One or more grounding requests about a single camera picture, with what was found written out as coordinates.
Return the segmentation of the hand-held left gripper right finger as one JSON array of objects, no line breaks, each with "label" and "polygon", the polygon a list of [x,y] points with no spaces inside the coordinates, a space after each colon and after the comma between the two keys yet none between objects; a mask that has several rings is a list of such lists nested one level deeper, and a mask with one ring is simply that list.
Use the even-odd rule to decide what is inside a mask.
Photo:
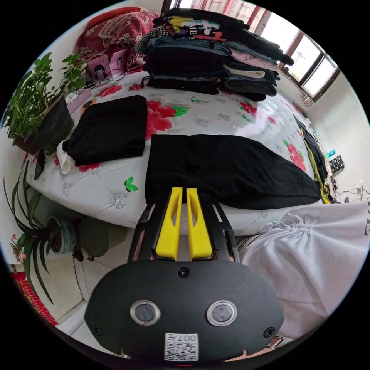
[{"label": "hand-held left gripper right finger", "polygon": [[197,189],[186,189],[186,197],[190,258],[210,259],[212,256],[212,245]]}]

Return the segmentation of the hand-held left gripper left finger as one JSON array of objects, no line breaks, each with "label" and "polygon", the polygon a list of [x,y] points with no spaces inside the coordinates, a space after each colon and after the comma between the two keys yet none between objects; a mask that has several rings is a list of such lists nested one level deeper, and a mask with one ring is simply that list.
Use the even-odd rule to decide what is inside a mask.
[{"label": "hand-held left gripper left finger", "polygon": [[173,187],[165,205],[155,252],[158,258],[176,261],[180,238],[182,188]]}]

